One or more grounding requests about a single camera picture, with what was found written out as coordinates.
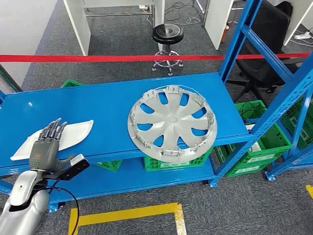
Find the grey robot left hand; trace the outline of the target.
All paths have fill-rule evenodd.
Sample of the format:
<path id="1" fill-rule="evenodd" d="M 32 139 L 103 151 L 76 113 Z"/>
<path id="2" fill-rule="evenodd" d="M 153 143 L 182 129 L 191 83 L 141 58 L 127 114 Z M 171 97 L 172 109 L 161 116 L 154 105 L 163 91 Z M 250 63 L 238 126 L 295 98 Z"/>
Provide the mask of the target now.
<path id="1" fill-rule="evenodd" d="M 32 170 L 48 171 L 57 173 L 69 165 L 74 155 L 70 155 L 65 160 L 58 160 L 60 141 L 67 125 L 65 121 L 60 125 L 61 118 L 54 120 L 44 127 L 36 140 L 29 156 L 29 168 Z"/>

